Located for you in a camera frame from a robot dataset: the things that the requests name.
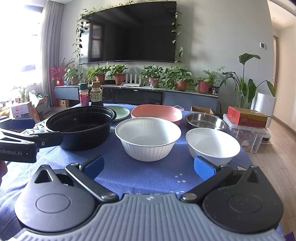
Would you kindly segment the dark tv cabinet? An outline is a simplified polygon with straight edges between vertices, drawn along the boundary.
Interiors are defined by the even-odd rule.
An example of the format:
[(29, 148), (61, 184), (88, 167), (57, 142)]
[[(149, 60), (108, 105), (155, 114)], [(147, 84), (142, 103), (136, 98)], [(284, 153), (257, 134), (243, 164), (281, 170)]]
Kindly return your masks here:
[(112, 84), (103, 87), (103, 103), (178, 105), (184, 110), (197, 106), (209, 108), (214, 112), (219, 107), (218, 97), (214, 95), (190, 91), (152, 90), (148, 86), (131, 87)]

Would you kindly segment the white ribbed bowl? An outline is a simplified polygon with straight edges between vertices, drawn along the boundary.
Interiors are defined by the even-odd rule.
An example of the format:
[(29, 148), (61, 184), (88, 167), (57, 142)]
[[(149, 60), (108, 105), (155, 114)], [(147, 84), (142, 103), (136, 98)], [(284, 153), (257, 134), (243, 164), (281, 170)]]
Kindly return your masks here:
[(182, 132), (178, 125), (161, 118), (130, 118), (115, 127), (125, 152), (142, 162), (159, 161), (170, 153)]

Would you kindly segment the red cardboard box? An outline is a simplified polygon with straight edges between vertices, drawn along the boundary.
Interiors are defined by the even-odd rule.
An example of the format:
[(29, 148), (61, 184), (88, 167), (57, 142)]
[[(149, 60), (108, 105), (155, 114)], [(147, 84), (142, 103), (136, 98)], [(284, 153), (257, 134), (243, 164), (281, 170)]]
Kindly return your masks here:
[(238, 126), (265, 128), (267, 116), (255, 110), (228, 107), (227, 118)]

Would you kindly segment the red flower plant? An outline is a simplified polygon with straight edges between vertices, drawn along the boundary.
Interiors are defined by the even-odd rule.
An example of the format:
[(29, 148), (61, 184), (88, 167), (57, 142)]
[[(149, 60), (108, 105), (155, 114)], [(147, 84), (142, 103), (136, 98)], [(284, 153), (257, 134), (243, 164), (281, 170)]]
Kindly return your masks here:
[(74, 62), (74, 59), (66, 61), (66, 58), (64, 58), (59, 67), (51, 67), (49, 69), (51, 81), (55, 84), (55, 86), (62, 86), (64, 84), (63, 77), (67, 72), (67, 68)]

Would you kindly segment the green plate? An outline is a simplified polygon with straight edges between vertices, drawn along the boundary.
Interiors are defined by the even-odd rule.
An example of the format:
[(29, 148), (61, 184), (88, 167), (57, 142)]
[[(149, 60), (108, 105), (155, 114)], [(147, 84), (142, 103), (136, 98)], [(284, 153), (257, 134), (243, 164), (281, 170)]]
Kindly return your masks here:
[(130, 115), (130, 110), (122, 106), (110, 105), (106, 106), (112, 109), (116, 113), (116, 118), (114, 122), (125, 120)]

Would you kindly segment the pink spice shaker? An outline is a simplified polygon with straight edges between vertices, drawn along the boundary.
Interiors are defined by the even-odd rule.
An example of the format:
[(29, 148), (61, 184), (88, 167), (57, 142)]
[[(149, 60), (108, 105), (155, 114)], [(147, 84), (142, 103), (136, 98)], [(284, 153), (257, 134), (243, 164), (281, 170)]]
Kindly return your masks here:
[(87, 83), (79, 84), (79, 100), (80, 100), (81, 106), (89, 105), (89, 93), (88, 93)]

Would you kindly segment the white smooth bowl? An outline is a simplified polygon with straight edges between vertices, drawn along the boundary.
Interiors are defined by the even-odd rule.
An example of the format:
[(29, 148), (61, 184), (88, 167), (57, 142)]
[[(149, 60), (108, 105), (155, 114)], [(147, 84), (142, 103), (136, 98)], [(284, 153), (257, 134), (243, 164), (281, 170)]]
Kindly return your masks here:
[(228, 164), (240, 153), (239, 142), (230, 134), (212, 128), (194, 128), (186, 133), (192, 158), (201, 156), (216, 166)]

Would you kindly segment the wall television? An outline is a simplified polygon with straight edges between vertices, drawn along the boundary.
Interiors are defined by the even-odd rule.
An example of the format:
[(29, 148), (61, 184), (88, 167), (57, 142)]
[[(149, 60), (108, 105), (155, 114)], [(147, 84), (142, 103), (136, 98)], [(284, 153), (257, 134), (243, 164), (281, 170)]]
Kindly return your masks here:
[(86, 11), (76, 31), (79, 62), (173, 62), (176, 13), (175, 1), (130, 1)]

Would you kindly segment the black pot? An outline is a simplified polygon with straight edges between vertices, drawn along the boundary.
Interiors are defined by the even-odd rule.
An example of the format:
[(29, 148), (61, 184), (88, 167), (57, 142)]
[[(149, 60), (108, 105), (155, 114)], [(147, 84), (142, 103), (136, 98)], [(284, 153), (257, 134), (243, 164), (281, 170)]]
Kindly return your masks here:
[(84, 151), (95, 148), (107, 140), (116, 113), (103, 106), (81, 106), (54, 114), (46, 120), (49, 132), (60, 132), (62, 149)]

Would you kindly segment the potted plant red pot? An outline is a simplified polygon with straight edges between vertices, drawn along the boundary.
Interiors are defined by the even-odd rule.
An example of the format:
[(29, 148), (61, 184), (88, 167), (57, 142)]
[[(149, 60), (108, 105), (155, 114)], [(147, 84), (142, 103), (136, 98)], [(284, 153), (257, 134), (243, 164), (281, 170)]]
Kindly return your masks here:
[(217, 68), (217, 70), (203, 70), (207, 75), (206, 77), (197, 77), (198, 81), (198, 90), (199, 93), (209, 94), (210, 88), (215, 84), (221, 81), (221, 72), (225, 69), (225, 66)]

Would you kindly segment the pink square bowl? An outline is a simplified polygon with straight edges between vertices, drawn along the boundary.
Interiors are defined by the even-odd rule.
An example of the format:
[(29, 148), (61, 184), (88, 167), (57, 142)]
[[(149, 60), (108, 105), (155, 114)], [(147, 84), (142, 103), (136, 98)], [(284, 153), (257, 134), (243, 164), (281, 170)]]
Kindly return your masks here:
[(182, 111), (178, 108), (166, 105), (143, 104), (139, 105), (130, 113), (132, 118), (153, 117), (162, 118), (180, 125), (183, 119)]

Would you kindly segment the stainless steel bowl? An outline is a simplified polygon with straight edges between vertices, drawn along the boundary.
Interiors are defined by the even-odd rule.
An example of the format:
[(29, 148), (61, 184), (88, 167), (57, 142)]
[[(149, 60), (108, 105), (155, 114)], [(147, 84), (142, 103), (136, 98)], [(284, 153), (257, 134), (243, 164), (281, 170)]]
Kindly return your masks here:
[(187, 127), (193, 128), (212, 128), (224, 131), (228, 128), (227, 123), (221, 118), (207, 113), (189, 113), (185, 116)]

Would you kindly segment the open brown cardboard box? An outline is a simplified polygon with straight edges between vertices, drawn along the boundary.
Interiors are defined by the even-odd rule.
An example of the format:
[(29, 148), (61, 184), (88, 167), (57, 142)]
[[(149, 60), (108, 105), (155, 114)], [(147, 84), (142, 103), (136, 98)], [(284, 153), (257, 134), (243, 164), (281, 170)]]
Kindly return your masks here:
[(206, 114), (211, 114), (211, 115), (214, 114), (212, 109), (210, 109), (210, 108), (202, 108), (202, 107), (199, 107), (199, 106), (191, 106), (190, 111), (198, 112), (198, 113), (206, 113)]

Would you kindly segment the soy sauce bottle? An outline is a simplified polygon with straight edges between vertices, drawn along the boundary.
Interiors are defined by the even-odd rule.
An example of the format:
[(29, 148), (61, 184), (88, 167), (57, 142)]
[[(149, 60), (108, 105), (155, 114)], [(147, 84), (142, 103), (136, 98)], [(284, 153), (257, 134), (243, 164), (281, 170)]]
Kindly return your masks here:
[(92, 82), (90, 99), (91, 99), (92, 106), (103, 106), (103, 87), (101, 86), (100, 81)]

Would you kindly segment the white router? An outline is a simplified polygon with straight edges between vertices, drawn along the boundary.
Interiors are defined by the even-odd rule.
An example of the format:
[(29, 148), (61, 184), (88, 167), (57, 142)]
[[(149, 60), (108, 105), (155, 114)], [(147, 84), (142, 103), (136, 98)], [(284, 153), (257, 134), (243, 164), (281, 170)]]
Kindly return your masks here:
[(137, 74), (126, 74), (124, 86), (140, 87), (142, 85), (142, 80)]

